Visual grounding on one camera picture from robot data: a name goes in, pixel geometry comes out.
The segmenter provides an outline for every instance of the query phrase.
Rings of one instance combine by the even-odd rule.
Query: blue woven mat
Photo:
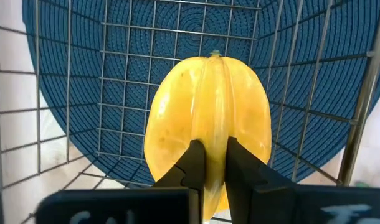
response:
[[[26,25],[27,39],[32,62],[36,64],[35,45],[35,1],[23,0],[23,21]],[[208,1],[230,4],[230,0]],[[256,7],[256,0],[235,0],[239,6]],[[261,0],[262,10],[258,13],[255,40],[229,39],[227,55],[248,63],[253,68],[265,89],[267,89],[268,65],[273,45],[278,2]],[[272,101],[273,139],[276,138],[280,107],[274,102],[281,102],[292,32],[295,30],[297,16],[296,0],[284,1],[280,21],[272,78],[268,95]],[[107,22],[128,24],[129,0],[109,0]],[[153,6],[151,0],[134,0],[131,25],[141,27],[153,26]],[[156,3],[155,27],[176,29],[179,4],[175,2]],[[297,110],[307,104],[311,88],[314,62],[320,43],[325,20],[326,1],[305,1],[298,28],[297,45],[293,57],[283,121],[278,142],[287,149],[296,152],[302,132],[304,112]],[[322,63],[316,83],[311,109],[322,113],[351,118],[358,97],[358,90],[366,69],[366,52],[371,50],[374,30],[380,11],[378,0],[335,1],[331,8],[330,24],[325,39]],[[126,55],[105,54],[103,63],[103,20],[105,1],[72,1],[72,46],[70,48],[70,140],[90,160],[96,158],[98,149],[99,117],[102,109],[100,151],[118,154],[122,148],[123,156],[141,158],[145,116],[148,112],[137,110],[149,109],[157,90],[156,86],[141,83],[148,82],[150,58],[136,55],[153,55],[164,58],[174,57],[175,32],[147,29],[130,29],[130,44],[126,48],[128,28],[108,26],[105,50],[109,52],[130,53],[126,71]],[[179,30],[202,32],[204,6],[181,4]],[[209,34],[227,34],[230,8],[208,6],[204,32]],[[230,35],[253,37],[255,11],[252,9],[234,9]],[[52,109],[61,125],[66,129],[66,91],[67,91],[67,0],[40,0],[40,88],[49,106],[63,106]],[[197,56],[201,36],[199,34],[178,34],[176,58],[184,59]],[[225,52],[226,38],[205,35],[202,38],[201,55],[217,49]],[[169,59],[153,58],[151,60],[150,83],[159,84],[171,70],[174,62]],[[101,75],[108,78],[102,81]],[[116,106],[100,106],[102,103]],[[380,77],[378,80],[373,105],[380,96]],[[123,124],[122,106],[124,109]],[[123,126],[125,134],[119,131]],[[322,166],[328,162],[345,144],[349,124],[335,121],[314,114],[310,115],[306,129],[302,157]],[[153,178],[145,162],[103,154],[95,165],[109,176],[117,179],[131,180],[152,184]],[[282,148],[277,148],[274,168],[282,175],[290,177],[295,160]],[[311,174],[306,164],[300,163],[298,180]]]

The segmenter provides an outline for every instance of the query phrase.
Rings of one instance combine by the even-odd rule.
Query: wire basket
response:
[[[349,185],[380,96],[380,0],[0,0],[0,223],[58,190],[152,185],[154,94],[215,49],[267,92],[270,166]],[[338,176],[322,170],[344,146]]]

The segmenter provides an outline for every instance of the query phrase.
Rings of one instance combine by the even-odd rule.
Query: metal wire grid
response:
[[[40,0],[35,0],[36,2],[36,11],[38,12],[39,11],[39,1]],[[316,85],[316,79],[317,79],[317,76],[318,76],[318,71],[319,71],[319,65],[320,63],[324,62],[324,61],[336,61],[336,60],[345,60],[345,59],[349,59],[350,57],[336,57],[336,58],[329,58],[329,59],[322,59],[321,58],[321,55],[322,55],[322,52],[323,52],[323,46],[325,44],[325,36],[326,36],[326,32],[327,32],[327,28],[328,28],[328,23],[329,23],[329,19],[330,19],[330,12],[331,12],[331,9],[333,7],[336,6],[336,4],[342,4],[343,2],[339,2],[339,3],[336,3],[334,4],[333,3],[333,0],[328,0],[328,4],[327,4],[327,8],[325,11],[323,12],[318,12],[320,14],[325,14],[325,22],[324,22],[324,26],[323,26],[323,33],[321,35],[321,38],[320,38],[320,45],[319,45],[319,51],[318,51],[318,55],[317,55],[317,58],[316,60],[314,61],[310,61],[310,62],[301,62],[301,63],[296,63],[296,62],[293,62],[293,54],[294,54],[294,51],[295,51],[295,44],[296,44],[296,41],[297,41],[297,34],[298,34],[298,25],[301,21],[301,13],[302,13],[302,6],[303,6],[303,0],[299,0],[298,2],[298,9],[297,9],[297,19],[296,19],[296,23],[295,23],[295,27],[294,27],[294,32],[293,32],[293,37],[292,37],[292,45],[291,45],[291,50],[290,50],[290,60],[289,60],[289,63],[286,64],[286,65],[274,65],[273,64],[273,59],[274,59],[274,53],[275,53],[275,47],[276,47],[276,41],[277,41],[277,35],[278,33],[280,32],[280,17],[282,15],[282,11],[283,11],[283,1],[284,0],[280,0],[279,1],[279,9],[278,9],[278,17],[277,17],[277,20],[276,20],[276,26],[275,26],[275,32],[273,34],[270,34],[270,35],[274,35],[274,38],[273,38],[273,47],[272,47],[272,51],[271,51],[271,54],[270,54],[270,63],[268,65],[268,85],[267,85],[267,93],[268,93],[268,89],[270,87],[270,77],[272,75],[272,69],[275,68],[275,67],[286,67],[287,68],[287,72],[286,72],[286,79],[285,79],[285,90],[284,90],[284,94],[283,94],[283,97],[282,97],[282,100],[280,102],[276,102],[276,101],[272,101],[270,100],[270,103],[273,104],[273,105],[277,105],[277,106],[280,106],[280,119],[279,119],[279,122],[278,122],[278,128],[277,128],[277,133],[276,133],[276,138],[273,139],[273,152],[272,152],[272,159],[270,160],[270,166],[273,166],[273,163],[274,163],[274,160],[275,160],[275,152],[277,150],[277,146],[279,147],[279,149],[283,149],[284,151],[287,151],[288,153],[290,153],[291,155],[294,156],[295,158],[295,168],[293,170],[293,174],[292,174],[292,180],[295,180],[296,177],[297,177],[297,167],[298,167],[298,164],[300,161],[304,162],[306,165],[308,165],[309,167],[311,167],[313,170],[321,173],[322,175],[324,175],[325,177],[327,177],[328,179],[332,180],[333,182],[336,182],[338,185],[349,185],[349,182],[350,182],[350,177],[351,177],[351,171],[353,170],[353,166],[354,166],[354,162],[355,162],[355,159],[356,159],[356,155],[357,155],[357,151],[358,151],[358,147],[359,147],[359,143],[360,143],[360,140],[361,140],[361,135],[362,135],[362,131],[363,131],[363,127],[364,127],[364,124],[365,124],[365,121],[366,121],[366,117],[367,117],[367,113],[368,113],[368,109],[370,107],[370,104],[371,104],[371,98],[372,98],[372,95],[373,95],[373,91],[374,91],[374,86],[376,84],[376,80],[377,80],[377,77],[378,77],[378,74],[379,74],[379,68],[380,68],[380,23],[378,25],[378,29],[376,31],[376,36],[375,36],[375,41],[374,41],[374,51],[373,52],[366,52],[365,54],[362,54],[362,55],[351,55],[350,57],[354,57],[354,58],[358,58],[358,57],[369,57],[369,66],[368,66],[368,69],[366,70],[366,74],[365,74],[365,78],[364,78],[364,81],[363,81],[363,86],[362,86],[362,89],[361,89],[361,93],[359,95],[359,99],[358,99],[358,105],[357,105],[357,108],[356,108],[356,111],[355,111],[355,114],[354,114],[354,117],[353,119],[347,119],[347,118],[342,118],[340,116],[335,116],[335,115],[332,115],[332,114],[326,114],[326,113],[322,113],[322,112],[319,112],[319,111],[314,111],[314,110],[311,110],[311,101],[312,101],[312,98],[313,98],[313,93],[314,93],[314,89],[315,89],[315,85]],[[130,13],[129,13],[129,23],[130,24],[130,21],[131,21],[131,12],[132,12],[132,2],[133,0],[129,0],[130,2]],[[156,5],[158,2],[175,2],[176,4],[178,4],[178,7],[179,7],[179,11],[178,11],[178,19],[177,19],[177,24],[176,24],[176,30],[171,30],[171,29],[161,29],[161,28],[156,28],[154,27],[155,25],[155,17],[156,17]],[[204,6],[204,15],[203,15],[203,21],[202,21],[202,31],[201,32],[190,32],[190,31],[183,31],[183,30],[179,30],[179,19],[180,19],[180,13],[181,13],[181,6],[183,4],[197,4],[197,5],[200,5],[200,6]],[[102,25],[103,25],[103,50],[101,51],[103,57],[102,57],[102,64],[103,64],[103,69],[102,69],[102,75],[101,77],[96,77],[96,78],[99,78],[101,80],[101,92],[100,92],[100,101],[99,102],[96,102],[96,103],[87,103],[87,104],[77,104],[77,105],[70,105],[69,103],[69,98],[70,98],[70,78],[73,77],[73,75],[70,74],[70,53],[71,53],[71,47],[73,46],[72,43],[71,43],[71,16],[72,14],[74,13],[72,11],[72,3],[71,3],[71,0],[68,0],[68,5],[69,5],[69,13],[68,13],[68,43],[64,43],[64,44],[67,44],[67,92],[66,92],[66,99],[67,99],[67,104],[66,106],[48,106],[48,107],[40,107],[40,97],[39,97],[39,80],[40,80],[40,72],[39,72],[39,66],[40,66],[40,60],[39,60],[39,40],[40,39],[44,39],[45,37],[41,37],[39,35],[39,13],[36,14],[36,34],[35,34],[35,39],[36,39],[36,67],[35,67],[35,72],[24,72],[24,71],[15,71],[15,70],[0,70],[0,73],[21,73],[21,74],[27,74],[27,75],[34,75],[36,77],[36,80],[37,80],[37,103],[36,103],[36,108],[29,108],[29,109],[23,109],[23,110],[8,110],[8,111],[0,111],[0,115],[2,114],[11,114],[11,113],[23,113],[23,112],[28,112],[28,111],[36,111],[36,115],[37,115],[37,141],[36,142],[31,142],[29,144],[25,144],[25,145],[21,145],[21,146],[16,146],[16,147],[12,147],[12,148],[9,148],[9,149],[5,149],[2,151],[1,149],[1,145],[0,145],[0,192],[2,190],[5,190],[5,189],[8,189],[14,185],[17,185],[21,182],[24,182],[24,181],[27,181],[33,177],[36,177],[38,175],[41,175],[43,173],[46,173],[50,170],[53,170],[53,169],[56,169],[58,167],[61,167],[61,166],[64,166],[70,162],[73,162],[73,161],[76,161],[78,159],[81,159],[87,155],[83,155],[83,156],[80,156],[78,158],[75,158],[75,159],[70,159],[70,156],[69,156],[69,137],[70,136],[73,136],[73,135],[76,135],[76,134],[80,134],[80,133],[85,133],[87,131],[93,131],[94,129],[87,129],[87,130],[83,130],[83,131],[80,131],[80,132],[76,132],[76,133],[71,133],[70,132],[70,129],[69,129],[69,123],[70,123],[70,109],[71,108],[74,108],[76,106],[86,106],[86,105],[98,105],[99,108],[100,108],[100,111],[103,110],[103,107],[104,106],[109,106],[109,107],[113,107],[113,108],[119,108],[122,110],[122,120],[121,120],[121,130],[123,129],[123,115],[124,115],[124,112],[125,110],[124,109],[131,109],[131,110],[138,110],[138,111],[142,111],[142,112],[145,112],[145,117],[144,117],[144,121],[146,121],[146,112],[149,112],[148,110],[148,107],[147,107],[147,103],[148,103],[148,99],[146,99],[146,104],[145,104],[145,107],[144,108],[132,108],[132,107],[128,107],[128,106],[125,106],[125,104],[123,105],[113,105],[113,104],[108,104],[108,103],[103,103],[102,102],[102,98],[103,98],[103,82],[105,80],[111,80],[111,81],[116,81],[116,82],[123,82],[124,83],[124,88],[126,88],[126,84],[127,83],[135,83],[135,84],[140,84],[140,85],[146,85],[147,86],[147,97],[148,97],[148,92],[150,91],[150,86],[159,86],[157,84],[153,84],[150,82],[150,73],[151,73],[151,59],[152,58],[156,58],[156,59],[164,59],[164,60],[171,60],[173,65],[175,64],[175,62],[178,62],[178,61],[181,61],[181,59],[179,58],[176,58],[176,46],[177,46],[177,43],[178,43],[178,34],[180,33],[186,33],[186,34],[197,34],[197,35],[200,35],[201,36],[201,41],[200,41],[200,45],[199,45],[199,52],[198,52],[198,55],[201,55],[201,47],[202,47],[202,41],[203,41],[203,37],[204,36],[216,36],[216,37],[224,37],[226,38],[226,50],[227,50],[227,46],[228,46],[228,43],[229,43],[229,39],[246,39],[246,40],[250,40],[251,41],[251,49],[253,44],[254,44],[254,41],[258,41],[258,39],[255,38],[255,30],[256,30],[256,26],[257,26],[257,19],[258,19],[258,14],[259,14],[259,11],[260,10],[263,10],[263,8],[260,7],[260,0],[258,0],[257,2],[257,7],[247,7],[247,6],[236,6],[234,4],[234,0],[231,1],[231,4],[230,5],[225,5],[225,4],[215,4],[215,3],[209,3],[207,2],[207,0],[205,0],[205,2],[191,2],[191,1],[172,1],[172,0],[155,0],[154,1],[154,4],[153,4],[153,26],[152,27],[142,27],[142,26],[133,26],[133,25],[123,25],[123,24],[112,24],[112,23],[108,23],[107,22],[107,10],[108,10],[108,1],[105,1],[105,16],[104,16],[104,20],[102,22]],[[229,29],[228,29],[228,32],[226,35],[222,35],[222,34],[210,34],[210,33],[206,33],[205,32],[205,19],[206,19],[206,9],[207,9],[207,6],[219,6],[219,7],[227,7],[230,9],[230,19],[229,19]],[[230,34],[230,26],[232,24],[232,11],[233,9],[248,9],[248,10],[253,10],[255,11],[255,21],[254,21],[254,29],[253,29],[253,35],[252,37],[238,37],[238,36],[233,36]],[[127,46],[127,51],[126,52],[112,52],[112,51],[107,51],[106,50],[106,36],[107,36],[107,27],[108,26],[117,26],[117,27],[126,27],[128,29],[128,38],[127,38],[127,42],[126,42],[126,46]],[[15,33],[19,33],[19,34],[25,34],[25,35],[30,35],[30,34],[26,34],[25,32],[21,32],[21,31],[18,31],[18,30],[13,30],[13,29],[10,29],[8,27],[1,27],[0,26],[0,29],[1,30],[7,30],[9,32],[15,32]],[[150,54],[149,55],[141,55],[141,54],[132,54],[132,53],[129,53],[129,36],[130,36],[130,32],[131,32],[131,29],[147,29],[147,30],[150,30],[151,31],[151,50],[150,50]],[[153,38],[154,38],[154,32],[155,31],[166,31],[166,32],[173,32],[175,33],[175,49],[174,49],[174,57],[173,58],[169,58],[169,57],[158,57],[158,56],[154,56],[153,55]],[[148,68],[148,81],[147,82],[136,82],[136,81],[129,81],[129,80],[126,80],[126,72],[125,72],[125,78],[124,80],[121,80],[121,79],[117,79],[117,78],[108,78],[108,77],[105,77],[104,76],[104,63],[105,63],[105,57],[106,57],[106,54],[117,54],[117,55],[124,55],[126,57],[126,65],[125,67],[128,68],[128,57],[129,56],[135,56],[135,57],[143,57],[143,58],[148,58],[150,60],[149,62],[149,68]],[[248,65],[250,65],[251,63],[251,53],[250,53],[250,56],[249,56],[249,59],[248,59]],[[291,67],[295,66],[295,65],[304,65],[304,64],[312,64],[314,63],[316,66],[315,66],[315,71],[313,72],[313,84],[312,84],[312,87],[311,87],[311,90],[309,92],[309,95],[308,95],[308,103],[307,103],[307,106],[306,108],[300,108],[300,107],[297,107],[297,106],[292,106],[292,105],[287,105],[285,104],[285,99],[286,99],[286,94],[287,94],[287,90],[288,90],[288,82],[289,82],[289,78],[290,78],[290,70],[291,70]],[[125,91],[124,91],[124,95],[123,95],[123,102],[125,102]],[[41,139],[40,138],[40,112],[42,110],[49,110],[49,109],[62,109],[62,108],[65,108],[66,111],[67,111],[67,117],[66,117],[66,122],[67,122],[67,129],[66,129],[66,134],[64,135],[61,135],[61,136],[57,136],[57,137],[54,137],[54,138],[50,138],[50,139]],[[300,136],[300,143],[299,143],[299,147],[298,147],[298,151],[297,153],[294,153],[292,152],[291,150],[287,149],[285,146],[281,145],[279,142],[278,142],[278,137],[279,137],[279,134],[280,134],[280,125],[282,124],[282,116],[283,116],[283,110],[284,108],[291,108],[293,110],[298,110],[298,111],[302,111],[302,112],[305,112],[305,115],[304,115],[304,120],[303,120],[303,128],[302,128],[302,135]],[[340,170],[340,174],[339,174],[339,178],[336,179],[334,178],[333,176],[327,174],[325,171],[321,170],[319,167],[311,164],[310,162],[308,162],[306,159],[302,158],[302,156],[300,155],[301,152],[302,152],[302,148],[303,148],[303,142],[304,142],[304,139],[305,139],[305,132],[306,132],[306,125],[308,123],[308,117],[310,114],[314,114],[314,115],[317,115],[317,116],[321,116],[321,117],[324,117],[324,118],[328,118],[328,119],[332,119],[332,120],[335,120],[335,121],[341,121],[341,122],[345,122],[345,123],[349,123],[351,125],[351,132],[348,136],[348,142],[347,142],[347,145],[346,145],[346,149],[345,149],[345,154],[344,154],[344,157],[343,157],[343,163],[341,165],[341,170]],[[112,129],[106,129],[106,128],[102,128],[102,112],[100,113],[100,120],[99,120],[99,126],[96,128],[96,130],[98,131],[98,149],[97,151],[95,152],[96,155],[98,156],[95,160],[91,161],[91,163],[86,167],[84,168],[83,171],[79,172],[71,181],[69,181],[64,187],[61,188],[61,190],[63,189],[66,189],[70,184],[72,184],[73,182],[75,182],[75,180],[77,180],[81,175],[87,175],[87,176],[92,176],[92,177],[99,177],[101,178],[101,180],[99,181],[99,183],[97,185],[95,185],[93,187],[93,189],[97,188],[100,183],[104,180],[104,179],[113,179],[111,177],[109,177],[109,174],[110,172],[114,169],[115,166],[117,166],[117,164],[119,163],[119,161],[122,159],[122,158],[125,158],[125,159],[133,159],[133,160],[137,160],[137,161],[140,161],[141,163],[144,161],[144,159],[139,159],[137,157],[130,157],[130,156],[122,156],[121,152],[122,152],[122,139],[123,139],[123,135],[124,134],[130,134],[130,135],[136,135],[136,136],[141,136],[141,137],[144,137],[144,133],[143,134],[136,134],[136,133],[129,133],[129,132],[125,132],[125,131],[116,131],[116,130],[112,130]],[[119,151],[119,154],[112,154],[112,153],[107,153],[107,152],[102,152],[100,151],[100,138],[101,138],[101,132],[102,131],[111,131],[111,132],[116,132],[120,135],[120,151]],[[45,170],[42,170],[41,169],[41,159],[40,159],[40,154],[41,154],[41,151],[40,151],[40,145],[42,143],[45,143],[45,142],[49,142],[49,141],[53,141],[53,140],[56,140],[56,139],[60,139],[60,138],[67,138],[67,157],[66,157],[66,162],[63,163],[63,164],[59,164],[57,166],[54,166],[54,167],[51,167],[51,168],[48,168],[48,169],[45,169]],[[21,180],[17,180],[13,183],[10,183],[10,184],[7,184],[7,185],[4,185],[3,184],[3,180],[2,180],[2,167],[1,167],[1,155],[2,154],[5,154],[5,153],[8,153],[8,152],[11,152],[11,151],[15,151],[15,150],[18,150],[18,149],[22,149],[24,147],[28,147],[28,146],[37,146],[37,173],[34,174],[34,175],[30,175],[26,178],[23,178]],[[116,156],[119,158],[119,160],[116,162],[116,164],[104,175],[104,176],[100,176],[100,175],[95,175],[95,174],[89,174],[87,173],[87,170],[88,168],[95,163],[95,161],[99,160],[99,158],[102,156],[102,155],[105,155],[105,156]],[[131,181],[130,180],[121,180],[121,179],[113,179],[113,180],[116,180],[116,181],[119,181],[125,185],[127,184],[135,184],[135,185],[139,185],[139,186],[143,186],[143,187],[147,187],[147,186],[150,186],[148,184],[142,184],[142,183],[138,183],[138,182],[134,182],[134,181]],[[28,221],[33,215],[29,215],[28,219],[27,220],[24,220],[24,222]],[[216,220],[219,220],[219,221],[223,221],[223,222],[230,222],[230,220],[225,220],[225,219],[221,219],[221,218],[214,218]]]

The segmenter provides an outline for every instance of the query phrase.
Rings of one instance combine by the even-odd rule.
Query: wire rack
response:
[[[34,69],[0,66],[0,74],[35,77],[36,105],[0,110],[0,202],[10,188],[85,158],[90,163],[58,190],[83,176],[98,179],[91,189],[106,179],[131,189],[150,186],[142,148],[155,91],[178,62],[214,49],[242,60],[264,85],[272,113],[270,166],[293,181],[317,171],[349,185],[380,95],[380,1],[24,0],[22,6],[26,30],[0,25],[0,31],[26,37]],[[52,19],[58,22],[49,26]],[[342,28],[353,22],[354,29]],[[41,135],[43,111],[52,112],[63,134]],[[6,147],[1,117],[28,112],[36,114],[36,140]],[[65,161],[45,169],[42,145],[58,139],[65,141]],[[75,158],[72,144],[82,153]],[[333,177],[320,167],[344,145]],[[5,183],[2,168],[9,164],[2,157],[28,147],[36,148],[36,172]],[[93,165],[103,174],[91,173]]]

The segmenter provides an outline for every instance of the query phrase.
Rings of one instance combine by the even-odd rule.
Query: round woven mat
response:
[[[61,125],[66,129],[68,1],[39,0],[40,33],[40,88]],[[28,33],[28,44],[34,65],[35,1],[23,0],[23,21]],[[230,5],[230,0],[208,0],[210,3]],[[256,7],[256,0],[235,0],[236,6]],[[109,0],[105,54],[103,53],[103,21],[105,1],[72,1],[72,37],[70,48],[70,140],[90,160],[101,156],[95,165],[117,179],[152,184],[153,178],[142,161],[144,126],[151,101],[165,75],[176,63],[171,58],[185,59],[208,56],[214,49],[223,54],[249,62],[267,90],[269,62],[273,46],[278,5],[280,1],[260,0],[256,30],[254,9],[233,9],[230,21],[229,7],[206,7],[196,4],[157,1],[153,22],[154,1],[134,0],[129,21],[130,0]],[[295,30],[298,1],[284,1],[277,35],[275,56],[271,70],[268,95],[271,101],[272,138],[276,139],[288,60]],[[287,97],[278,142],[274,168],[290,177],[295,160],[286,150],[296,152],[300,143],[308,95],[315,71],[315,62],[326,11],[325,0],[304,1],[298,27],[298,38],[293,54]],[[358,90],[366,69],[366,52],[371,50],[374,30],[379,17],[380,1],[335,1],[331,7],[330,24],[325,38],[319,74],[311,110],[352,118]],[[178,29],[212,35],[178,33]],[[225,38],[219,35],[243,38]],[[373,105],[380,96],[380,77]],[[322,166],[345,144],[349,123],[310,114],[301,156]],[[131,159],[108,154],[134,157]],[[313,172],[300,163],[300,180]]]

